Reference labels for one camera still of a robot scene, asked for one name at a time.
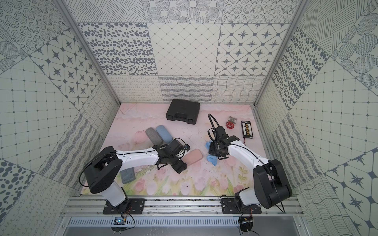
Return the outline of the blue microfiber cloth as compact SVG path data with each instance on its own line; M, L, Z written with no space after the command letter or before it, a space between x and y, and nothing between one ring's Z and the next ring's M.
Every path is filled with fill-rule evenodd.
M207 161L210 162L213 166L216 166L217 163L218 163L218 158L214 155L211 155L210 154L210 144L211 144L211 141L208 141L205 145L206 149L208 150L208 155L206 157Z

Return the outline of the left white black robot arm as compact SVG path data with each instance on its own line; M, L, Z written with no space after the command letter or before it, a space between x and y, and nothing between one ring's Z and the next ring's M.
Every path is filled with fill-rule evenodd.
M118 207L128 201L125 191L115 181L119 172L146 165L157 166L158 169L170 165L180 174L187 168L182 158L190 149L189 145L182 145L176 140L168 145L154 145L135 151L106 147L83 168L86 187L92 194L101 194L111 206Z

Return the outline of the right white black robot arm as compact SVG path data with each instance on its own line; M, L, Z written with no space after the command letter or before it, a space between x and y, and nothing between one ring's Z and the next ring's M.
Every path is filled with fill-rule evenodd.
M211 138L209 153L219 160L234 157L252 172L253 187L236 193L236 204L240 207L259 204L268 209L293 196L282 163L258 155L237 137Z

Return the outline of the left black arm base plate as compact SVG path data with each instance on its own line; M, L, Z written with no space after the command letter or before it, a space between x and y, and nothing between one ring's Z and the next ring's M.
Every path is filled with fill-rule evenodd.
M107 200L105 203L105 207L103 209L104 215L121 215L121 214L142 214L146 199L143 198L133 198L133 199L126 199L118 206L113 206Z

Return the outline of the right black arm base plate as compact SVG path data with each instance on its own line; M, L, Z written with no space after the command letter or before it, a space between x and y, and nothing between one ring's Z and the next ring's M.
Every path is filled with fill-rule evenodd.
M240 200L235 198L228 198L226 196L220 197L220 205L223 214L261 214L262 210L260 205L252 204L249 206L244 205Z

